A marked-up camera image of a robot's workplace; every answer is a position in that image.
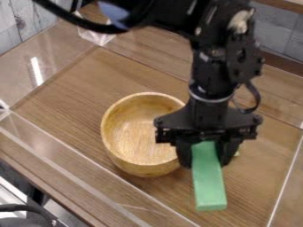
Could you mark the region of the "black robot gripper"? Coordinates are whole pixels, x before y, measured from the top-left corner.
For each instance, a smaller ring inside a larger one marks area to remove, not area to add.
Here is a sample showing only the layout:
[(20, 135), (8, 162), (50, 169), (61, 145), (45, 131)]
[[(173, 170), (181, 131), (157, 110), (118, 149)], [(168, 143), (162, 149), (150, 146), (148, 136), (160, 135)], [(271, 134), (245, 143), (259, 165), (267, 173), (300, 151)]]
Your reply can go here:
[(205, 104), (194, 100), (172, 113), (153, 120), (154, 141), (176, 146), (176, 155), (184, 168), (192, 167), (193, 149), (200, 141), (217, 141), (220, 165), (229, 164), (240, 144), (256, 138), (263, 117), (249, 110), (239, 110), (225, 103)]

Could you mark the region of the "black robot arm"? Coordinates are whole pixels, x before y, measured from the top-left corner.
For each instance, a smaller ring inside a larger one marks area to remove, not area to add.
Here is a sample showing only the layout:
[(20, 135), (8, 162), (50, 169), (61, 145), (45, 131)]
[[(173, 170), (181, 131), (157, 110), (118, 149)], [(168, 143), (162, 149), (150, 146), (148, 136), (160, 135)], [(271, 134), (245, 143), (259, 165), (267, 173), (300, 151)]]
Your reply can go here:
[(256, 105), (261, 100), (252, 84), (261, 75), (264, 58), (256, 45), (251, 0), (97, 0), (109, 24), (81, 19), (50, 0), (32, 1), (93, 32), (118, 35), (156, 27), (188, 41), (193, 53), (189, 100), (180, 110), (154, 118), (154, 140), (176, 148), (178, 163), (186, 168), (193, 164), (193, 146), (210, 141), (225, 166), (240, 144), (256, 137), (263, 121), (253, 107), (243, 108), (235, 101), (241, 86)]

